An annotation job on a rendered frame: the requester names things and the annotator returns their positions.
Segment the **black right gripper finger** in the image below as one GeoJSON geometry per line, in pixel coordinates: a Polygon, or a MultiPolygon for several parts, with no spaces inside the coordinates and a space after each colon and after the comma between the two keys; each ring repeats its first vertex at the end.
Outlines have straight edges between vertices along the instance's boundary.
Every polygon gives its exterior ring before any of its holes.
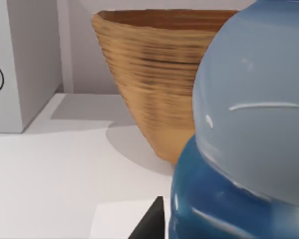
{"type": "Polygon", "coordinates": [[[128,239],[164,239],[164,202],[158,196],[128,239]]]}

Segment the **blue bottle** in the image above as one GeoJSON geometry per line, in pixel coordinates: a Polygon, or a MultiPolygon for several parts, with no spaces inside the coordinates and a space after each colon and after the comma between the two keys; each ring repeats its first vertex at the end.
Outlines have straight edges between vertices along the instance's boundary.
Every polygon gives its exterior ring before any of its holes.
{"type": "Polygon", "coordinates": [[[299,239],[299,0],[256,0],[200,62],[168,239],[299,239]]]}

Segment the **woven wooden basket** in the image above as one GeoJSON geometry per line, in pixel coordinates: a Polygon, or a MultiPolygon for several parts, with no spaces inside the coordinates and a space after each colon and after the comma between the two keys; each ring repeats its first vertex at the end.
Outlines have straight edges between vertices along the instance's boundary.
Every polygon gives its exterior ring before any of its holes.
{"type": "Polygon", "coordinates": [[[162,160],[176,163],[194,135],[192,89],[210,42],[235,10],[102,10],[91,19],[136,125],[162,160]]]}

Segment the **pale microwave oven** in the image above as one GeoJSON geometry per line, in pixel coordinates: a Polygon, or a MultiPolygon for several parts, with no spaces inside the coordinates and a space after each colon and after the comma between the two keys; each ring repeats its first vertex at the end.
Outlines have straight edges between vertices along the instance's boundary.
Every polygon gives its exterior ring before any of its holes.
{"type": "Polygon", "coordinates": [[[0,0],[0,133],[21,133],[62,84],[57,0],[0,0]]]}

